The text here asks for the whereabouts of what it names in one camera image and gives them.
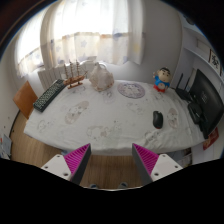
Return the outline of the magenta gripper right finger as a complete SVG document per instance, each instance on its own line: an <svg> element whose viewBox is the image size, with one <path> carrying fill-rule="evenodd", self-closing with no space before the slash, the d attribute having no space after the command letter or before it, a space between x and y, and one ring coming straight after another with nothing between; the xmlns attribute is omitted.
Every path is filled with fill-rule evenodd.
<svg viewBox="0 0 224 224"><path fill-rule="evenodd" d="M132 144L132 156L143 185L150 184L182 169L167 154L156 154L137 144Z"/></svg>

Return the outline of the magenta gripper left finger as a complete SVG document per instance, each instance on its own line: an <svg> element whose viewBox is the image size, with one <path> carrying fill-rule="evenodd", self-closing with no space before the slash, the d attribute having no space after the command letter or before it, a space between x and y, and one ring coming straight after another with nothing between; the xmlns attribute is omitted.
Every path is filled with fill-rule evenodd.
<svg viewBox="0 0 224 224"><path fill-rule="evenodd" d="M86 144L67 155L55 155L42 169L79 185L91 156L91 145Z"/></svg>

